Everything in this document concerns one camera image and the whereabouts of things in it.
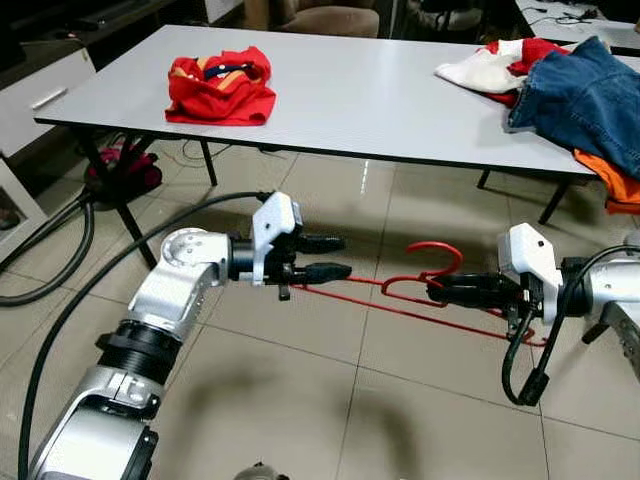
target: drawer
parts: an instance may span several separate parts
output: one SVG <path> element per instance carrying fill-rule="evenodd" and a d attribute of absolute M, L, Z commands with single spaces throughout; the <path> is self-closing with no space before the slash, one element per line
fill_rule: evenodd
<path fill-rule="evenodd" d="M 61 58 L 0 92 L 0 150 L 10 157 L 51 129 L 33 115 L 95 73 L 85 49 Z"/>

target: floor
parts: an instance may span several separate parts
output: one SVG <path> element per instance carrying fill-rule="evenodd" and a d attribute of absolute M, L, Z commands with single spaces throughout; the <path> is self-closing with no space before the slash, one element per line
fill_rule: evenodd
<path fill-rule="evenodd" d="M 212 145 L 219 151 L 221 145 Z M 466 255 L 468 271 L 496 267 L 496 236 L 534 225 L 553 185 L 479 172 L 233 147 L 215 160 L 208 185 L 198 145 L 159 142 L 164 185 L 134 201 L 144 230 L 188 204 L 238 190 L 280 189 L 302 207 L 307 231 L 339 233 L 348 248 L 324 260 L 360 276 L 387 278 L 442 265 L 442 255 L 403 248 L 442 240 Z M 39 201 L 51 212 L 81 187 L 82 165 Z M 635 219 L 608 216 L 598 184 L 570 190 L 540 228 L 563 256 L 618 243 Z M 186 224 L 248 233 L 250 201 L 229 203 Z M 81 219 L 58 231 L 0 276 L 3 294 L 40 285 L 71 254 Z M 114 212 L 97 216 L 96 240 L 80 270 L 45 299 L 0 310 L 0 477 L 16 475 L 19 417 L 32 361 L 47 328 L 80 288 L 130 238 Z M 158 250 L 160 240 L 153 242 Z M 320 256 L 299 257 L 300 264 Z M 99 334 L 112 331 L 147 273 L 133 255 L 79 306 L 50 355 L 33 429 L 40 441 L 85 368 Z M 500 332 L 492 318 L 449 307 L 427 310 L 382 299 L 365 285 L 327 286 Z M 400 292 L 423 295 L 415 284 Z M 258 460 L 292 479 L 604 479 L 640 478 L 637 381 L 611 332 L 585 347 L 585 324 L 566 322 L 539 407 L 516 408 L 501 391 L 506 343 L 380 310 L 294 291 L 228 285 L 211 291 L 183 348 L 153 422 L 160 434 L 154 479 L 227 480 Z M 539 355 L 522 348 L 514 381 Z"/>

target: orange cloth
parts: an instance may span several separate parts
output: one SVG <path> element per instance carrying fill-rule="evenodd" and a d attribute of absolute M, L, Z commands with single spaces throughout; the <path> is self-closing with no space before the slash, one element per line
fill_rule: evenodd
<path fill-rule="evenodd" d="M 627 176 L 615 165 L 603 158 L 591 155 L 578 148 L 573 150 L 574 158 L 589 167 L 607 185 L 609 213 L 640 214 L 640 182 Z"/>

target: white table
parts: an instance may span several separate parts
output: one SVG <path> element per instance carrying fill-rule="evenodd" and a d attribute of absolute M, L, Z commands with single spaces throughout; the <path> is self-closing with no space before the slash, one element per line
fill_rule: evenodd
<path fill-rule="evenodd" d="M 174 58 L 260 48 L 270 59 L 278 97 L 260 127 L 168 123 L 167 72 Z M 90 131 L 107 128 L 153 138 L 330 153 L 398 162 L 553 175 L 567 182 L 595 175 L 565 150 L 532 132 L 505 133 L 506 110 L 433 72 L 477 49 L 396 40 L 166 26 L 101 70 L 36 121 L 73 128 L 98 172 Z M 640 70 L 640 59 L 625 59 Z M 135 238 L 126 205 L 119 212 Z M 152 263 L 152 256 L 145 256 Z"/>
<path fill-rule="evenodd" d="M 570 6 L 559 2 L 549 3 L 538 0 L 516 0 L 516 4 L 536 37 L 557 42 L 575 43 L 597 35 L 614 48 L 640 50 L 640 33 L 634 30 L 635 24 L 633 23 L 614 22 L 607 20 L 601 14 L 600 18 L 586 20 L 590 22 L 588 24 L 561 25 L 554 20 L 554 18 L 565 15 L 565 12 L 581 15 L 585 10 L 595 8 L 593 5 L 576 4 Z M 534 8 L 543 8 L 547 12 L 538 12 Z"/>

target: black table leg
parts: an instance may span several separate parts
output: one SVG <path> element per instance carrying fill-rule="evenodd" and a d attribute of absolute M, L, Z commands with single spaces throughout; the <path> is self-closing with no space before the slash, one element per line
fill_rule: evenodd
<path fill-rule="evenodd" d="M 96 144 L 93 141 L 93 138 L 91 138 L 91 132 L 89 130 L 85 130 L 82 128 L 74 128 L 73 133 L 78 139 L 78 142 L 80 142 L 80 146 L 82 147 L 82 150 L 84 150 L 85 155 L 89 159 L 91 166 L 96 169 L 96 172 L 98 173 L 98 177 L 104 183 L 107 189 L 107 192 L 110 193 L 113 199 L 113 203 L 116 205 L 116 210 L 120 214 L 120 218 L 122 218 L 122 221 L 124 222 L 124 225 L 127 227 L 127 230 L 129 230 L 129 233 L 131 234 L 134 240 L 138 240 L 142 238 L 142 232 L 140 231 L 140 227 L 138 227 L 138 224 L 133 218 L 133 215 L 131 214 L 129 207 L 127 207 L 126 200 L 123 200 L 118 195 L 118 186 L 113 184 L 111 176 L 107 171 L 107 168 L 102 163 L 100 152 L 98 151 L 98 148 L 96 147 Z M 153 253 L 151 253 L 151 249 L 149 248 L 149 245 L 148 244 L 142 245 L 140 247 L 140 252 L 142 253 L 142 256 L 144 257 L 149 268 L 154 268 L 157 262 L 155 257 L 153 256 Z"/>
<path fill-rule="evenodd" d="M 593 327 L 585 332 L 582 336 L 582 343 L 586 343 L 589 345 L 591 342 L 596 340 L 600 335 L 607 331 L 609 325 L 606 323 L 596 323 Z"/>
<path fill-rule="evenodd" d="M 216 177 L 216 171 L 213 169 L 213 160 L 211 160 L 211 152 L 209 151 L 209 144 L 204 140 L 200 141 L 202 147 L 202 155 L 204 156 L 204 163 L 207 165 L 207 171 L 209 172 L 209 179 L 211 180 L 211 186 L 218 185 L 218 178 Z"/>
<path fill-rule="evenodd" d="M 562 200 L 562 197 L 564 197 L 564 194 L 569 188 L 569 185 L 570 183 L 567 181 L 564 181 L 560 185 L 558 185 L 558 188 L 554 192 L 553 197 L 551 197 L 549 204 L 544 209 L 544 212 L 542 212 L 542 215 L 540 216 L 540 220 L 538 220 L 538 223 L 540 225 L 544 225 L 545 223 L 547 223 L 547 220 L 549 220 L 549 217 L 551 217 L 551 214 L 558 206 L 558 203 L 560 203 L 560 200 Z"/>
<path fill-rule="evenodd" d="M 482 175 L 480 176 L 480 180 L 478 180 L 478 185 L 476 185 L 478 188 L 483 189 L 485 184 L 487 183 L 487 180 L 489 179 L 489 174 L 491 173 L 491 170 L 483 170 L 482 171 Z"/>

